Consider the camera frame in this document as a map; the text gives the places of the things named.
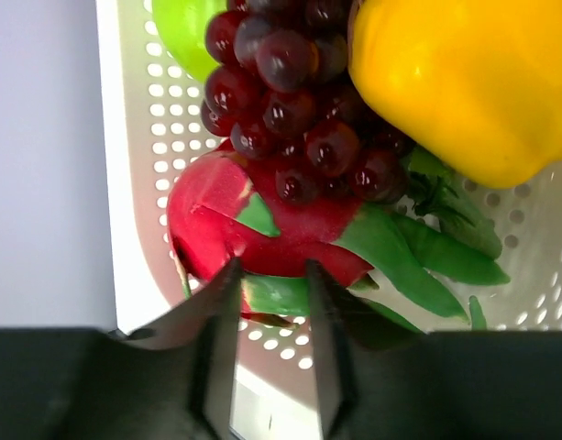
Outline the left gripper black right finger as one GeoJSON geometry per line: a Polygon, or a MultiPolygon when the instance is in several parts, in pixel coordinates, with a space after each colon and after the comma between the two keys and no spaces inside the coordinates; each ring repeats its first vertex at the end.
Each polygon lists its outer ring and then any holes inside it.
{"type": "Polygon", "coordinates": [[[412,332],[306,265],[326,439],[562,439],[562,331],[412,332]]]}

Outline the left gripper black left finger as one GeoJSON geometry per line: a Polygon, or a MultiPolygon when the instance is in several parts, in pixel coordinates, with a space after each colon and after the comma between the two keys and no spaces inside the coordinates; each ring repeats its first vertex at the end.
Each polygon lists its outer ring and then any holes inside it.
{"type": "Polygon", "coordinates": [[[0,439],[227,439],[238,259],[129,335],[0,328],[0,439]]]}

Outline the red dragon fruit toy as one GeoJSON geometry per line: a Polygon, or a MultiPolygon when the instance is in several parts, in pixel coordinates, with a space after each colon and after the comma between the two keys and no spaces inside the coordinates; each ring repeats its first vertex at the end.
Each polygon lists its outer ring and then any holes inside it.
{"type": "Polygon", "coordinates": [[[466,315],[444,279],[472,286],[510,279],[495,256],[377,204],[353,196],[287,203],[276,190],[282,169],[276,159],[242,159],[225,142],[182,171],[166,206],[181,275],[208,282],[240,259],[248,317],[307,315],[310,260],[347,288],[377,270],[403,297],[444,318],[466,315]]]}

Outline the yellow bell pepper toy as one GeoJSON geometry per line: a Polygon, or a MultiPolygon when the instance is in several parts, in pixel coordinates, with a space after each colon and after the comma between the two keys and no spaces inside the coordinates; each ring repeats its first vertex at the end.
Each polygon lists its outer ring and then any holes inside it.
{"type": "Polygon", "coordinates": [[[562,160],[562,1],[357,1],[348,44],[369,107],[474,182],[562,160]]]}

